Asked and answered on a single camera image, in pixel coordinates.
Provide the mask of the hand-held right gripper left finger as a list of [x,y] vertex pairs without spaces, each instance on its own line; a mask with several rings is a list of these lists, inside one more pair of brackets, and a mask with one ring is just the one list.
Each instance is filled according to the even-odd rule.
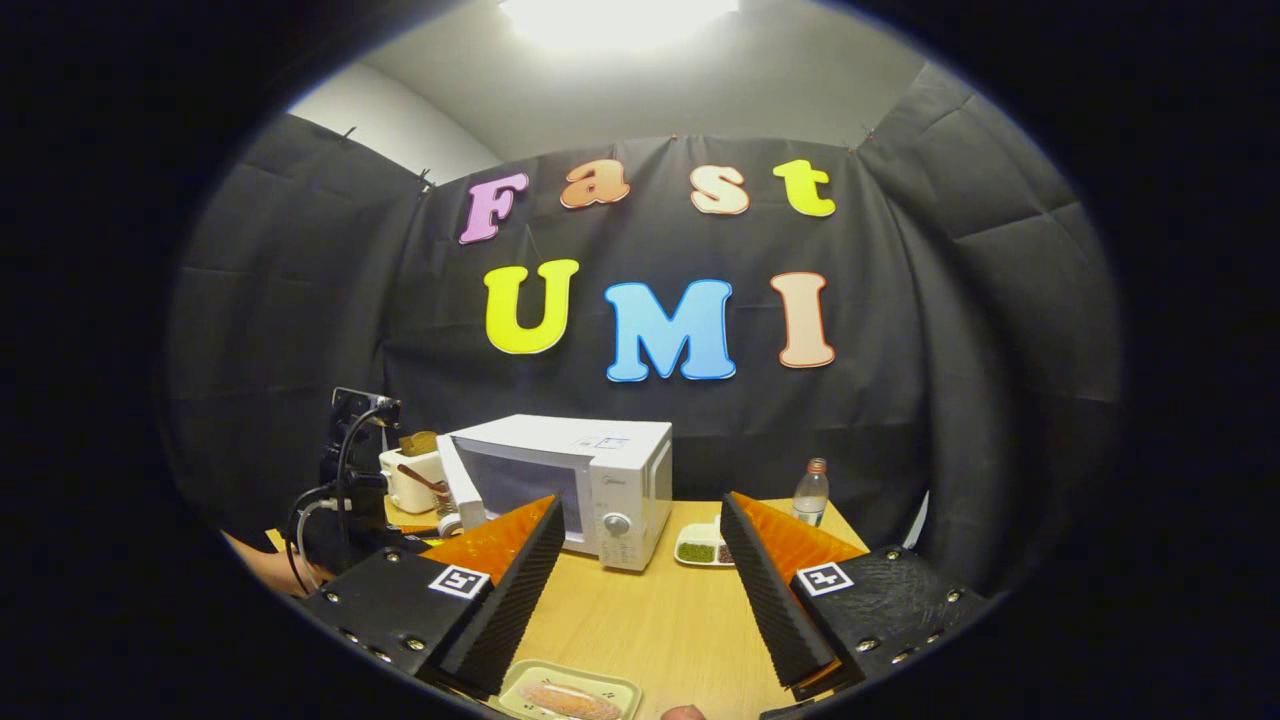
[[475,700],[500,687],[564,542],[558,495],[422,553],[385,547],[301,605],[333,635]]

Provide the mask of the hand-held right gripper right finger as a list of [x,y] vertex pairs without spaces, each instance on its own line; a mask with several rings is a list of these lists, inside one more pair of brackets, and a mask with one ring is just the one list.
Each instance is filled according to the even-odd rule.
[[896,673],[989,607],[901,544],[864,550],[739,492],[723,497],[719,530],[774,674],[799,701]]

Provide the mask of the pale rectangular food plate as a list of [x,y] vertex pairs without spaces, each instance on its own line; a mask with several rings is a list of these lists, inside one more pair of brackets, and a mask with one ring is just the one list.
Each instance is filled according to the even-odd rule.
[[544,660],[526,659],[509,667],[500,693],[492,701],[493,706],[521,720],[575,720],[522,700],[517,689],[535,682],[553,682],[600,694],[622,708],[621,720],[634,720],[643,700],[643,689],[634,682]]

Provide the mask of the orange breaded food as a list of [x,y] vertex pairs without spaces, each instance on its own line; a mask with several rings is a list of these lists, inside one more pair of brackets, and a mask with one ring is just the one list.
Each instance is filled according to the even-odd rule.
[[575,720],[621,720],[622,708],[590,691],[553,682],[535,682],[517,689],[534,706]]

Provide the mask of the white microwave oven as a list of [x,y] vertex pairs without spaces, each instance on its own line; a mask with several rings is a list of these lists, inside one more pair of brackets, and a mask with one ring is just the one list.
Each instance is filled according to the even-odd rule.
[[557,496],[564,550],[644,571],[672,505],[668,421],[516,414],[444,433],[436,451],[463,528]]

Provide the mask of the white toaster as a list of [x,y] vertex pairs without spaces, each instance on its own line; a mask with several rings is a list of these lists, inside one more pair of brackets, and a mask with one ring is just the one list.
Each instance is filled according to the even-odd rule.
[[445,483],[445,471],[438,451],[417,457],[404,457],[399,450],[388,450],[379,455],[379,462],[381,470],[387,474],[388,495],[393,505],[411,514],[435,511],[435,501],[431,493],[412,480],[401,477],[396,468],[403,462],[431,480]]

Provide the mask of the white divided dish of beans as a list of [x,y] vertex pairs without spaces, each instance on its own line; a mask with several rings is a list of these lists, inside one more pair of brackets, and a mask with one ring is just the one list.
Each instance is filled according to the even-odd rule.
[[733,557],[716,523],[691,523],[675,542],[675,561],[691,568],[732,568]]

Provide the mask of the clear plastic water bottle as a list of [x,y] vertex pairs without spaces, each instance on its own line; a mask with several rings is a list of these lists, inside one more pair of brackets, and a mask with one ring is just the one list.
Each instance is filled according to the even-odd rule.
[[819,527],[826,515],[828,500],[827,461],[823,457],[812,457],[794,491],[791,514],[809,527]]

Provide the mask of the ceiling light panel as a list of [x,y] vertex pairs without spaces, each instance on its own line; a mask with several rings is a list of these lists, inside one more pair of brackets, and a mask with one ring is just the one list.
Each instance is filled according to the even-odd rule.
[[740,9],[740,0],[499,0],[515,32],[541,47],[654,47]]

